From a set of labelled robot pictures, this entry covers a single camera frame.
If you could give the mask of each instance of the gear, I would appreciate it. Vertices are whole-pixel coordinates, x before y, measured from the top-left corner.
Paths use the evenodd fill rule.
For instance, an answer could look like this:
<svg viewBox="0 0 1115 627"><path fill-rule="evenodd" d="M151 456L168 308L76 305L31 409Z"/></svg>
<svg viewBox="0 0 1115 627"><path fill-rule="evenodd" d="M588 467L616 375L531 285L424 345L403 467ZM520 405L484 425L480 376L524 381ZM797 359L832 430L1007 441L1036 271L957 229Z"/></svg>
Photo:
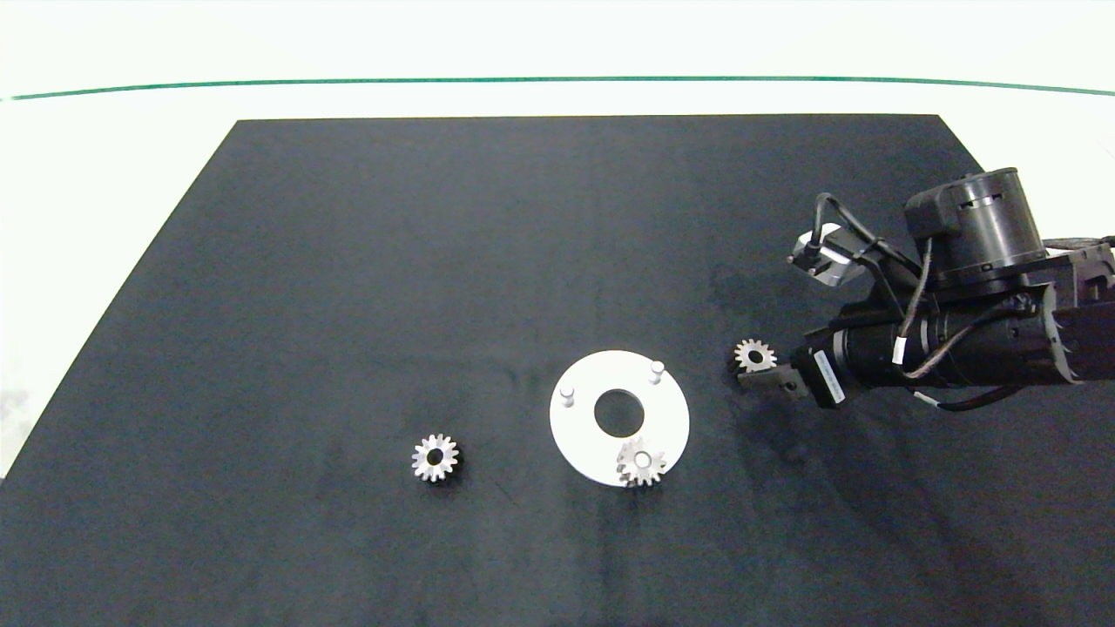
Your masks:
<svg viewBox="0 0 1115 627"><path fill-rule="evenodd" d="M415 451L417 453L410 456L415 463L410 467L415 469L415 476L430 483L437 483L445 479L446 473L453 472L460 452L456 442L440 433L436 437L432 433L428 438L423 438Z"/></svg>
<svg viewBox="0 0 1115 627"><path fill-rule="evenodd" d="M666 467L663 455L665 453L651 453L641 437L631 440L620 447L620 454L615 457L619 463L615 472L620 473L620 480L627 482L629 488L651 485L662 480Z"/></svg>
<svg viewBox="0 0 1115 627"><path fill-rule="evenodd" d="M736 366L745 373L759 373L775 367L774 350L757 339L745 339L736 345Z"/></svg>

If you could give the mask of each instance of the label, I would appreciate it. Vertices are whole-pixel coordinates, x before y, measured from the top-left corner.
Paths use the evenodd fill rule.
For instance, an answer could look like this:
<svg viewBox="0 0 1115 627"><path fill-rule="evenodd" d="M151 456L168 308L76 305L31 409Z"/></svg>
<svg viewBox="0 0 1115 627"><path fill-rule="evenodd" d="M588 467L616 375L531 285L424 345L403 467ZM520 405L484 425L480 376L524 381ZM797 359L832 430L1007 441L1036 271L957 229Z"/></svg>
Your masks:
<svg viewBox="0 0 1115 627"><path fill-rule="evenodd" d="M901 366L904 358L905 358L905 338L899 336L894 338L894 353L891 354L891 363Z"/></svg>
<svg viewBox="0 0 1115 627"><path fill-rule="evenodd" d="M833 372L832 364L828 363L828 356L825 355L824 350L818 350L813 354L813 360L817 363L817 368L821 368L821 376L825 379L825 385L828 386L828 394L832 395L833 403L840 405L844 402L844 388L836 380L836 373Z"/></svg>

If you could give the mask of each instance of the disc center hole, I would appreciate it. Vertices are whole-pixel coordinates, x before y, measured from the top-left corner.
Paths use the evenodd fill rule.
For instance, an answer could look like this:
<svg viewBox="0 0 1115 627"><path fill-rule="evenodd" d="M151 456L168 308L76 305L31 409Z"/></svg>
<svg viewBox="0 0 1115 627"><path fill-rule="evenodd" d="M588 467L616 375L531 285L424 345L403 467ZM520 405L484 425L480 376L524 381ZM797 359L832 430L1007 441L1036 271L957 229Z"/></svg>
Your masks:
<svg viewBox="0 0 1115 627"><path fill-rule="evenodd" d="M630 392L612 389L601 394L593 412L597 425L612 437L628 437L642 428L642 403Z"/></svg>

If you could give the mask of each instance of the black cylinder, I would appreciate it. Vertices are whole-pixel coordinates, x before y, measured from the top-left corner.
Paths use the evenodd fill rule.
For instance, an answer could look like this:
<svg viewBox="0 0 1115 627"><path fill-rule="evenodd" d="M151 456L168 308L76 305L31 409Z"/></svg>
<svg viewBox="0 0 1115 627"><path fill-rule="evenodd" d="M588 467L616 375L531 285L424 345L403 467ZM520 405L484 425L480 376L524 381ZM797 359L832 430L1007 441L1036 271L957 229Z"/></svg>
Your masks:
<svg viewBox="0 0 1115 627"><path fill-rule="evenodd" d="M920 250L933 238L930 290L1000 279L1012 267L1046 257L1014 167L917 194L905 215Z"/></svg>

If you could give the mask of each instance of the sticker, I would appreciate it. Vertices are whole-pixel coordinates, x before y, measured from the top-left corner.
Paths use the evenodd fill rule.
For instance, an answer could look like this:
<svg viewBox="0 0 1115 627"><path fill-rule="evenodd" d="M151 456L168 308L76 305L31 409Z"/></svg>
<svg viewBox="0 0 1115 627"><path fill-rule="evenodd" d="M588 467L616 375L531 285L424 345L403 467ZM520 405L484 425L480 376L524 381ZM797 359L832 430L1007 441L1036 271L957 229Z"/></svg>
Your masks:
<svg viewBox="0 0 1115 627"><path fill-rule="evenodd" d="M825 379L825 385L828 386L828 394L832 395L833 403L840 405L844 402L844 388L836 380L836 373L833 372L832 364L828 363L828 356L825 355L824 350L818 350L813 354L813 360L821 368L821 376Z"/></svg>

